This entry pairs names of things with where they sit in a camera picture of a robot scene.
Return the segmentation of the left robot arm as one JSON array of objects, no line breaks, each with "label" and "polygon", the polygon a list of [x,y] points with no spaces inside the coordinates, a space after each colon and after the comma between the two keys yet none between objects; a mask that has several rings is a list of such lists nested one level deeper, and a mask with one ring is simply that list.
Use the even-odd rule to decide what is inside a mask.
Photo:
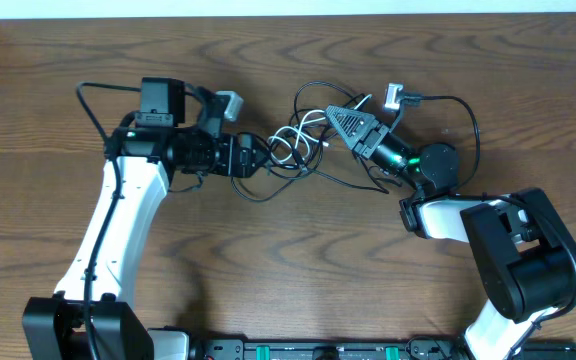
[{"label": "left robot arm", "polygon": [[200,354],[173,327],[146,328],[135,314],[145,244],[176,172],[249,178],[268,153],[252,135],[223,132],[243,105],[172,78],[143,78],[138,109],[101,135],[100,195],[79,250],[50,297],[32,297],[22,327],[35,359],[190,359]]}]

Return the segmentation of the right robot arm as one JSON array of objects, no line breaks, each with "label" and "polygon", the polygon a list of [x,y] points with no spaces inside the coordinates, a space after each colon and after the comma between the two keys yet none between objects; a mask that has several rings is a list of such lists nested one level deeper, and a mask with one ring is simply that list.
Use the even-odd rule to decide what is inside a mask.
[{"label": "right robot arm", "polygon": [[576,243],[543,190],[459,195],[459,158],[451,145],[414,149],[372,114],[335,105],[324,114],[354,156],[413,188],[400,202],[408,231],[470,246],[487,301],[455,356],[525,354],[536,329],[576,306]]}]

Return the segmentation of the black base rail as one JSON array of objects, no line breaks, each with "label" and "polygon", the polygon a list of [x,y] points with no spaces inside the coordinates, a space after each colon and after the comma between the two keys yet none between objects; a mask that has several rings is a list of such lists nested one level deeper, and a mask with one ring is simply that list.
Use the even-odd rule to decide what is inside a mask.
[{"label": "black base rail", "polygon": [[474,356],[459,342],[418,337],[403,342],[252,342],[209,339],[191,345],[191,359],[203,360],[467,360]]}]

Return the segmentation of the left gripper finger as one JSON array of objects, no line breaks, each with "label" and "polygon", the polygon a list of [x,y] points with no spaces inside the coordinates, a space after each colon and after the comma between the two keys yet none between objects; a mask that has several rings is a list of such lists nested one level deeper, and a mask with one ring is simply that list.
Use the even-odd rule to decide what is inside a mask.
[{"label": "left gripper finger", "polygon": [[269,162],[269,154],[266,150],[250,150],[247,153],[245,163],[245,177],[252,177],[259,169],[264,168]]},{"label": "left gripper finger", "polygon": [[254,156],[268,155],[267,145],[258,135],[254,133],[241,132],[240,146],[246,150],[249,150]]}]

